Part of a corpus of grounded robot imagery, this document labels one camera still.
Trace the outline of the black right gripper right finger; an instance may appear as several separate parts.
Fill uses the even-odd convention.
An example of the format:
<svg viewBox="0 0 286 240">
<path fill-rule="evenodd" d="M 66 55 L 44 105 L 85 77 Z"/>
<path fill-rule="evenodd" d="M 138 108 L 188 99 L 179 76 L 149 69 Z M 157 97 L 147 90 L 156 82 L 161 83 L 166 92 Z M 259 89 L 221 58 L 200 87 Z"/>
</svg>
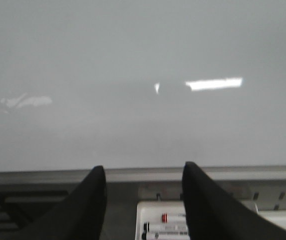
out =
<svg viewBox="0 0 286 240">
<path fill-rule="evenodd" d="M 184 166 L 182 190 L 190 239 L 286 240 L 286 229 L 246 208 L 193 162 Z"/>
</svg>

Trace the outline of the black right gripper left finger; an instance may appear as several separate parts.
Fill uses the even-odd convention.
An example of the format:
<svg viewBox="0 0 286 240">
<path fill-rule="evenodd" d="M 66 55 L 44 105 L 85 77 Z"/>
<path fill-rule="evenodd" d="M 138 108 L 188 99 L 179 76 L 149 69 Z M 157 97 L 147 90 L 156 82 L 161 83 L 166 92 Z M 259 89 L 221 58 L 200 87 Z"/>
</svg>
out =
<svg viewBox="0 0 286 240">
<path fill-rule="evenodd" d="M 94 167 L 61 203 L 35 221 L 28 240 L 98 240 L 107 205 L 102 166 Z"/>
</svg>

